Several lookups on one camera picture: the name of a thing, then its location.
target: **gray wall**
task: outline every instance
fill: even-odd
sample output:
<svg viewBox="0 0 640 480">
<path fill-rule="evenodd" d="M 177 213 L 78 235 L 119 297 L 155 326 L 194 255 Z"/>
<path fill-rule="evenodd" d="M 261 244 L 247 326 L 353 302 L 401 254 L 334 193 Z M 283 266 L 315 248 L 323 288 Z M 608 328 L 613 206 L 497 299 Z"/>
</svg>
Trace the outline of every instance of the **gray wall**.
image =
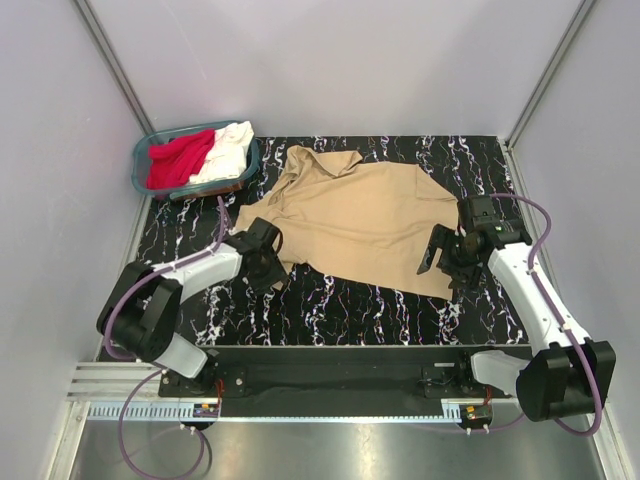
<svg viewBox="0 0 640 480">
<path fill-rule="evenodd" d="M 68 0 L 0 2 L 0 477 L 40 478 L 122 261 L 140 131 Z"/>
<path fill-rule="evenodd" d="M 579 0 L 92 0 L 158 128 L 506 135 Z"/>
<path fill-rule="evenodd" d="M 548 207 L 566 304 L 618 355 L 611 399 L 640 463 L 640 3 L 599 2 L 516 145 L 530 195 Z"/>
</svg>

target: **laundry basket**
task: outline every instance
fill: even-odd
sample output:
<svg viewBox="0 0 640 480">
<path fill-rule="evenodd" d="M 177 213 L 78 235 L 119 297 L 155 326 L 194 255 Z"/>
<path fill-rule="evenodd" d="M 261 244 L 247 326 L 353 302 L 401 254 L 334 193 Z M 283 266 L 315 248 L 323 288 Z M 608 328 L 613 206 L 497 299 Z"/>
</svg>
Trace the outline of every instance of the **laundry basket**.
<svg viewBox="0 0 640 480">
<path fill-rule="evenodd" d="M 247 169 L 237 178 L 225 178 L 224 180 L 214 180 L 207 183 L 183 185 L 181 187 L 163 188 L 159 190 L 151 190 L 147 188 L 147 178 L 149 177 L 149 169 L 151 168 L 151 159 L 149 158 L 149 147 L 151 145 L 162 145 L 168 143 L 174 138 L 192 135 L 207 129 L 218 130 L 226 127 L 230 123 L 234 123 L 234 120 L 203 123 L 192 127 L 173 128 L 170 130 L 152 133 L 151 135 L 144 137 L 138 142 L 133 150 L 133 173 L 131 174 L 131 182 L 135 189 L 145 195 L 151 195 L 157 199 L 165 199 L 169 197 L 171 200 L 204 197 L 208 195 L 216 195 L 218 193 L 240 190 L 244 186 L 245 181 L 251 178 L 258 171 L 258 142 L 255 137 L 251 140 L 251 144 L 249 146 Z"/>
</svg>

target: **metal frame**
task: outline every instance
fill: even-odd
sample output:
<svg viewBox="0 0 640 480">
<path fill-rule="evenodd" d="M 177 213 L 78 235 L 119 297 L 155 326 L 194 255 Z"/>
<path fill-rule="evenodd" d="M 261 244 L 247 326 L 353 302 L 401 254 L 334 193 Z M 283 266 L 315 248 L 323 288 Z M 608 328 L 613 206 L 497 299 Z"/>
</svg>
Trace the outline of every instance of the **metal frame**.
<svg viewBox="0 0 640 480">
<path fill-rule="evenodd" d="M 292 354 L 293 357 L 307 356 L 311 354 L 311 357 L 324 357 L 324 355 L 318 355 L 321 352 L 315 347 L 228 347 L 231 352 L 231 361 L 235 361 L 238 355 L 245 349 L 249 349 L 253 352 L 254 356 L 258 353 L 258 361 L 266 354 L 266 360 L 277 361 L 278 357 L 282 356 L 283 352 L 285 357 L 289 357 Z M 386 357 L 415 357 L 418 350 L 422 351 L 429 347 L 380 347 L 380 349 L 386 350 Z M 460 349 L 464 347 L 451 347 L 452 349 Z M 523 346 L 505 347 L 512 350 L 519 349 L 522 354 L 522 350 L 526 349 Z M 344 357 L 347 354 L 347 349 L 342 347 L 326 347 L 323 350 L 333 352 L 338 357 Z M 354 347 L 349 349 L 357 359 L 364 357 L 375 357 L 377 354 L 367 354 L 361 348 Z M 400 361 L 406 361 L 406 358 L 400 358 Z M 137 386 L 143 379 L 149 376 L 150 373 L 156 371 L 158 367 L 141 362 L 88 362 L 80 363 L 76 368 L 75 375 L 73 377 L 71 386 L 69 387 L 67 394 L 67 408 L 64 417 L 63 428 L 58 436 L 58 443 L 56 445 L 54 455 L 50 462 L 47 474 L 44 478 L 48 480 L 67 480 L 70 478 L 73 472 L 74 462 L 78 453 L 78 449 L 81 445 L 82 434 L 87 420 L 102 420 L 102 421 L 115 421 L 117 419 L 116 412 L 119 413 L 123 407 L 123 403 L 129 396 L 135 386 Z M 221 411 L 222 404 L 218 405 L 218 399 L 216 397 L 202 398 L 202 397 L 160 397 L 158 395 L 160 386 L 165 377 L 156 377 L 148 381 L 139 390 L 136 400 L 138 405 L 130 405 L 130 409 L 136 407 L 150 408 L 155 411 L 159 411 L 157 417 L 152 421 L 180 421 L 187 420 L 193 421 L 207 421 L 204 419 L 194 418 L 192 415 L 185 415 L 184 409 L 193 411 L 194 404 L 207 403 L 210 405 L 216 405 Z M 499 403 L 512 403 L 511 399 L 496 399 Z M 228 417 L 221 417 L 217 421 L 220 422 L 260 422 L 260 423 L 459 423 L 460 422 L 460 405 L 471 403 L 469 399 L 445 399 L 434 400 L 440 408 L 440 414 L 435 415 L 398 415 L 398 416 L 323 416 L 323 417 L 257 417 L 249 416 L 243 417 L 238 415 L 231 415 Z M 136 417 L 137 414 L 129 413 L 129 409 L 125 418 L 128 420 L 143 420 Z"/>
<path fill-rule="evenodd" d="M 513 147 L 508 147 L 504 140 L 500 142 L 500 145 L 502 147 L 502 153 L 507 162 L 507 166 L 509 167 L 512 175 L 514 191 L 520 195 L 530 198 L 524 179 L 522 178 L 522 173 L 518 166 L 518 160 Z M 542 228 L 538 222 L 535 209 L 530 205 L 520 203 L 520 211 L 527 230 L 533 234 L 534 238 L 540 238 Z M 538 258 L 549 277 L 549 281 L 558 292 L 558 295 L 562 296 L 561 289 L 558 286 L 557 277 L 553 271 L 553 267 L 551 266 L 552 264 L 549 261 L 549 253 L 545 245 L 540 249 Z M 592 415 L 588 415 L 588 417 L 589 421 L 593 421 Z M 636 477 L 629 460 L 629 455 L 620 435 L 620 430 L 617 428 L 617 422 L 615 420 L 615 406 L 610 401 L 608 401 L 607 406 L 604 409 L 600 430 L 598 430 L 598 432 L 593 436 L 593 440 L 607 479 L 635 480 Z"/>
<path fill-rule="evenodd" d="M 122 95 L 124 95 L 127 104 L 131 108 L 131 113 L 133 113 L 133 116 L 138 121 L 140 128 L 145 135 L 154 133 L 155 128 L 153 123 L 142 106 L 142 103 L 138 98 L 138 94 L 133 88 L 129 77 L 122 68 L 120 60 L 118 59 L 104 27 L 102 26 L 102 23 L 100 23 L 100 20 L 91 5 L 91 2 L 88 0 L 72 0 L 72 2 L 80 15 L 82 22 L 87 28 L 89 35 L 91 35 L 98 52 L 104 59 L 107 68 L 118 85 L 118 88 L 120 88 Z"/>
<path fill-rule="evenodd" d="M 506 138 L 506 144 L 510 148 L 513 148 L 516 145 L 516 143 L 518 143 L 518 140 L 520 139 L 522 132 L 526 128 L 527 124 L 529 123 L 529 120 L 531 119 L 533 112 L 535 112 L 536 108 L 538 108 L 538 104 L 540 103 L 540 101 L 542 100 L 542 97 L 547 91 L 549 84 L 553 80 L 553 77 L 558 71 L 558 68 L 564 61 L 569 48 L 571 47 L 574 40 L 576 39 L 576 36 L 580 32 L 580 29 L 585 24 L 585 21 L 589 17 L 589 14 L 593 10 L 593 7 L 595 6 L 596 3 L 598 3 L 598 0 L 582 0 L 580 5 L 578 6 L 576 12 L 573 15 L 573 18 L 571 19 L 571 21 L 569 22 L 569 25 L 567 26 L 567 29 L 565 30 L 564 34 L 562 35 L 562 38 L 560 39 L 560 42 L 558 43 L 556 49 L 554 50 L 553 55 L 551 55 L 551 58 L 549 59 L 547 66 L 542 72 L 542 76 L 540 77 L 540 79 L 538 80 L 538 83 L 533 89 L 533 92 L 531 93 L 529 100 L 527 100 L 524 110 L 522 110 L 522 113 L 518 117 L 518 120 L 516 121 L 516 124 L 514 125 L 513 129 L 511 130 L 511 133 Z"/>
<path fill-rule="evenodd" d="M 129 81 L 103 26 L 90 4 L 90 1 L 72 0 L 72 3 L 77 8 L 81 20 L 85 24 L 98 51 L 105 60 L 108 69 L 129 104 L 140 128 L 145 132 L 145 134 L 153 133 L 155 128 L 140 102 L 133 85 Z M 509 170 L 513 175 L 514 189 L 518 193 L 526 195 L 527 192 L 513 154 L 513 147 L 518 142 L 528 121 L 536 110 L 552 78 L 558 70 L 558 67 L 564 60 L 568 49 L 574 42 L 577 33 L 584 25 L 585 20 L 596 3 L 597 0 L 583 0 L 581 2 L 534 91 L 532 92 L 524 110 L 519 116 L 513 130 L 507 137 L 506 141 L 502 142 L 503 154 L 507 161 Z M 137 221 L 132 230 L 129 249 L 123 259 L 123 264 L 126 264 L 135 258 L 137 243 L 146 222 L 149 201 L 150 199 L 148 198 L 141 201 Z M 527 224 L 527 228 L 532 233 L 539 235 L 540 226 L 536 220 L 536 216 L 531 211 L 531 208 L 523 206 L 522 213 L 525 223 Z M 540 254 L 540 260 L 551 282 L 557 288 L 557 281 L 553 274 L 547 252 L 544 249 Z M 126 395 L 128 395 L 131 388 L 141 380 L 141 376 L 148 375 L 149 371 L 153 368 L 155 367 L 135 363 L 93 363 L 79 365 L 77 377 L 69 391 L 70 397 L 65 411 L 64 426 L 58 436 L 55 454 L 51 459 L 48 473 L 45 478 L 55 480 L 68 479 L 71 475 L 75 457 L 80 446 L 84 426 L 89 415 L 91 402 L 105 400 L 104 397 L 108 397 L 106 399 L 107 401 L 122 401 Z M 170 401 L 171 399 L 161 399 L 157 397 L 155 392 L 158 391 L 159 382 L 160 378 L 154 379 L 154 381 L 149 382 L 146 387 L 143 387 L 141 390 L 141 398 L 156 402 Z M 446 404 L 448 406 L 445 408 L 452 408 L 455 411 L 455 408 L 457 408 L 456 404 L 449 405 L 449 403 L 450 401 L 443 402 L 443 406 Z M 602 428 L 594 437 L 594 441 L 607 478 L 632 480 L 635 477 L 628 460 L 628 455 L 626 454 L 624 445 L 621 442 L 611 410 L 610 405 L 605 409 Z"/>
</svg>

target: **tan shirt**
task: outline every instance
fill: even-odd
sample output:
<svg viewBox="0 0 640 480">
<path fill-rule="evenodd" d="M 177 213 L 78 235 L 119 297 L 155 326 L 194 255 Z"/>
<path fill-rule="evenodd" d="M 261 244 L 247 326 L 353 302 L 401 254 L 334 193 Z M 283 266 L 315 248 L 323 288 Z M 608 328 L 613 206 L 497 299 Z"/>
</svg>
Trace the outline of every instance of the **tan shirt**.
<svg viewBox="0 0 640 480">
<path fill-rule="evenodd" d="M 436 223 L 455 228 L 456 199 L 417 165 L 362 164 L 358 152 L 291 147 L 280 178 L 259 202 L 240 209 L 236 227 L 254 218 L 283 234 L 279 258 L 405 292 L 451 299 L 450 278 L 416 270 Z"/>
</svg>

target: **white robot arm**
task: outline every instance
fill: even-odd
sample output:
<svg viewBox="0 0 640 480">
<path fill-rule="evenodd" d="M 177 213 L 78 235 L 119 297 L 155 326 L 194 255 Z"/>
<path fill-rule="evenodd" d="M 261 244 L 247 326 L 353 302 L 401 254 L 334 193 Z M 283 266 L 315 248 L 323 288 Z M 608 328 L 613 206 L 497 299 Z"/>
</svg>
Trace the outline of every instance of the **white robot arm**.
<svg viewBox="0 0 640 480">
<path fill-rule="evenodd" d="M 489 196 L 459 201 L 458 213 L 457 231 L 442 225 L 434 228 L 418 274 L 431 268 L 438 249 L 442 253 L 437 266 L 451 276 L 454 288 L 477 288 L 483 273 L 491 272 L 512 301 L 534 357 L 522 360 L 495 349 L 475 353 L 470 359 L 473 379 L 517 397 L 533 421 L 593 412 L 588 375 L 566 331 L 584 352 L 602 404 L 615 365 L 609 343 L 591 340 L 560 300 L 537 258 L 530 270 L 531 237 L 521 220 L 502 220 Z M 557 312 L 535 283 L 534 273 Z"/>
<path fill-rule="evenodd" d="M 210 388 L 215 376 L 213 358 L 174 332 L 180 305 L 238 275 L 256 293 L 286 283 L 288 275 L 273 249 L 278 237 L 281 245 L 281 232 L 257 218 L 246 232 L 228 236 L 215 251 L 209 247 L 179 261 L 152 266 L 128 264 L 98 318 L 98 331 L 103 335 L 110 331 L 108 340 L 135 357 Z M 114 315 L 123 297 L 126 301 Z"/>
<path fill-rule="evenodd" d="M 527 361 L 487 347 L 470 357 L 466 377 L 517 397 L 523 412 L 534 421 L 593 412 L 595 403 L 583 362 L 565 331 L 570 330 L 582 348 L 602 403 L 615 365 L 609 343 L 591 340 L 536 259 L 533 270 L 562 317 L 558 322 L 529 269 L 531 238 L 521 220 L 499 218 L 488 196 L 465 198 L 458 202 L 458 211 L 457 231 L 442 225 L 434 228 L 418 274 L 431 268 L 438 249 L 442 252 L 437 267 L 451 276 L 453 288 L 476 288 L 482 275 L 490 271 L 513 302 L 533 351 L 533 359 Z M 256 219 L 247 232 L 227 237 L 215 252 L 209 248 L 178 262 L 154 266 L 127 265 L 98 319 L 98 331 L 105 334 L 112 321 L 111 340 L 126 351 L 208 390 L 215 380 L 215 360 L 174 333 L 180 305 L 197 292 L 238 275 L 256 293 L 286 283 L 288 275 L 273 249 L 279 236 L 281 242 L 275 226 Z M 145 277 L 151 280 L 134 289 Z M 114 316 L 118 302 L 127 295 Z"/>
</svg>

